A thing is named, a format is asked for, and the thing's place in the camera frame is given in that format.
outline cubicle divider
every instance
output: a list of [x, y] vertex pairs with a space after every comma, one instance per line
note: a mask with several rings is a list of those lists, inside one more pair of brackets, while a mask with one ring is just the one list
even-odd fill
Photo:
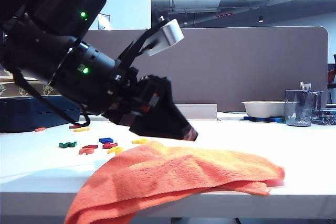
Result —
[[[142, 30], [88, 31], [84, 40], [112, 59]], [[219, 111], [244, 111], [243, 101], [283, 100], [300, 81], [324, 91], [328, 34], [323, 27], [182, 29], [184, 39], [133, 66], [138, 77], [172, 81], [175, 103], [217, 103]]]

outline orange cloth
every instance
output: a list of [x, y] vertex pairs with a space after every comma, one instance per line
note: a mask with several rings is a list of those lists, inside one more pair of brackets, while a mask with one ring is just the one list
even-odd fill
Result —
[[150, 141], [100, 167], [75, 197], [65, 224], [125, 224], [141, 209], [213, 187], [267, 195], [262, 181], [284, 176], [283, 168], [257, 155]]

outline glass cup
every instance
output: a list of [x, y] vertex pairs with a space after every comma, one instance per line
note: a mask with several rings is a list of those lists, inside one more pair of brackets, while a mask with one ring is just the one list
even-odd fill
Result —
[[287, 125], [310, 126], [314, 96], [312, 90], [285, 90]]

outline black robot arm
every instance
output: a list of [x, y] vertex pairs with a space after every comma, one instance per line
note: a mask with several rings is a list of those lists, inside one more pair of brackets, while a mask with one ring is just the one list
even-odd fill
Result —
[[194, 141], [197, 132], [174, 105], [169, 79], [149, 75], [138, 81], [138, 70], [131, 67], [135, 57], [179, 42], [183, 35], [177, 21], [161, 18], [113, 60], [82, 40], [105, 2], [0, 0], [0, 25], [7, 35], [0, 63], [39, 100], [21, 71], [51, 85], [84, 112], [102, 114], [138, 135]]

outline desk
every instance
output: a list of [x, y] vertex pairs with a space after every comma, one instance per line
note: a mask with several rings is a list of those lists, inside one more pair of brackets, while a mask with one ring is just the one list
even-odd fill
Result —
[[[292, 127], [241, 120], [218, 113], [220, 121], [192, 121], [196, 142], [150, 138], [173, 146], [224, 148], [264, 156], [286, 169], [283, 186], [267, 197], [212, 190], [138, 212], [146, 217], [336, 218], [336, 126]], [[82, 146], [111, 137], [125, 148], [139, 137], [108, 121], [73, 132], [68, 125], [42, 132], [2, 133], [2, 215], [65, 216], [80, 187], [112, 156], [107, 150], [78, 155]], [[59, 142], [77, 141], [62, 149]]]

